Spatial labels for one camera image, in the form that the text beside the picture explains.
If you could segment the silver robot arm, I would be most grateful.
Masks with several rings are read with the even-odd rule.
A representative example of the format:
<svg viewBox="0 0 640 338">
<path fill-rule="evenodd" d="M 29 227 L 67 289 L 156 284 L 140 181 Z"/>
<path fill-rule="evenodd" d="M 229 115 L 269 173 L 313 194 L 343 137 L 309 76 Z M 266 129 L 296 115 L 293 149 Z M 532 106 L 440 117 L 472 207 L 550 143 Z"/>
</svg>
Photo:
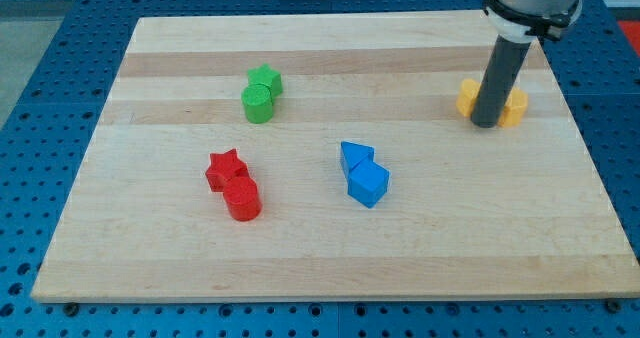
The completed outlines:
<svg viewBox="0 0 640 338">
<path fill-rule="evenodd" d="M 579 19 L 584 0 L 483 0 L 498 35 L 512 43 L 561 40 Z"/>
</svg>

